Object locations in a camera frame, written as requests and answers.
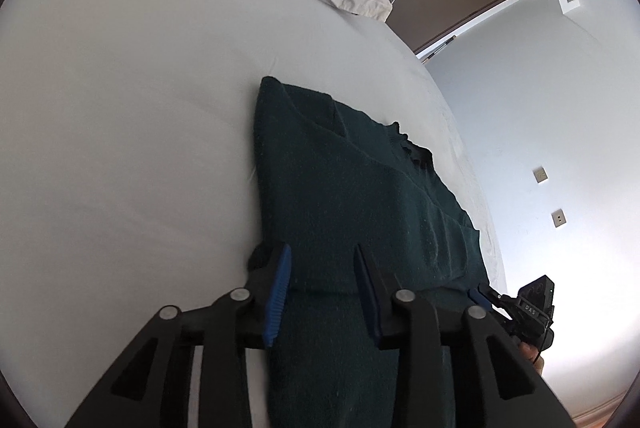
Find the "white wall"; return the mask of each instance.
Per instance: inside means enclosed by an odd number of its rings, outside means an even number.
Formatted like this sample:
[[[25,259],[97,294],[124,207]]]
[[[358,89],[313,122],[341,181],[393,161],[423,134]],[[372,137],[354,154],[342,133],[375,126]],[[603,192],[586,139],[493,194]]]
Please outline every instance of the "white wall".
[[[572,414],[640,367],[640,5],[580,2],[562,15],[519,1],[428,64],[485,189],[510,293],[556,282],[545,378]],[[568,223],[555,229],[558,208]]]

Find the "power socket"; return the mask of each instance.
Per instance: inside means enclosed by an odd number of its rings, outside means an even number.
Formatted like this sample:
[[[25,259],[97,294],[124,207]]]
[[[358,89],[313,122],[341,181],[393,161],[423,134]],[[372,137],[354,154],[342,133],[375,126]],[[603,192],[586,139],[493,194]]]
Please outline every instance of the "power socket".
[[[566,217],[564,217],[564,212],[562,211],[562,209],[556,210],[551,214],[551,216],[553,217],[556,228],[562,226],[563,224],[566,224]]]
[[[538,184],[549,179],[548,176],[546,175],[545,169],[542,168],[541,166],[533,171],[533,177],[536,178],[536,181]]]

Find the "blue gripper pad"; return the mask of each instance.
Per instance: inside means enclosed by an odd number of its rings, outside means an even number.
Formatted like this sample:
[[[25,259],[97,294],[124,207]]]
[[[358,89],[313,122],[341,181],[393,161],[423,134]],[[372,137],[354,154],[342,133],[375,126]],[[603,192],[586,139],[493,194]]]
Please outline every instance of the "blue gripper pad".
[[[491,305],[491,302],[489,302],[489,300],[487,300],[479,291],[476,287],[472,287],[471,289],[469,289],[469,291],[467,292],[468,297],[473,300],[474,302],[476,302],[480,307],[482,307],[482,309],[484,309],[485,311],[490,311],[491,309],[494,308],[493,305]]]
[[[291,276],[291,248],[285,244],[280,253],[278,268],[273,277],[271,292],[264,307],[264,331],[262,331],[262,341],[265,347],[273,347],[273,342],[278,337],[284,302],[289,289],[289,278]]]

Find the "dark green sweater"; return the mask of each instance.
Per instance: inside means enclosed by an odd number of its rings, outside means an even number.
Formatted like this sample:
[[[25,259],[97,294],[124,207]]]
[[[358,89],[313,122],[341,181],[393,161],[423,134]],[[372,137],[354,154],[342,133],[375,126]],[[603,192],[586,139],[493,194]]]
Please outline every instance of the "dark green sweater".
[[[437,306],[462,310],[466,290],[488,282],[479,232],[428,150],[397,123],[376,123],[329,95],[264,78],[254,142],[264,244],[283,240],[293,254],[269,355],[271,424],[388,428],[398,353],[367,336],[353,249],[361,244]],[[250,268],[263,257],[261,246]],[[443,396],[452,403],[450,387]]]

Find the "mattress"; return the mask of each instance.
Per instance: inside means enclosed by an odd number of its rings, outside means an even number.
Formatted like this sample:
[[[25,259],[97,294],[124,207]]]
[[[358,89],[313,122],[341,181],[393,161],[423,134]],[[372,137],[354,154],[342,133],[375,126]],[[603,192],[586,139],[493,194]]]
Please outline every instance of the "mattress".
[[[0,368],[41,428],[64,426],[162,305],[243,284],[266,75],[429,148],[506,289],[450,110],[384,23],[319,0],[6,0],[0,69]],[[266,426],[261,354],[249,373]]]

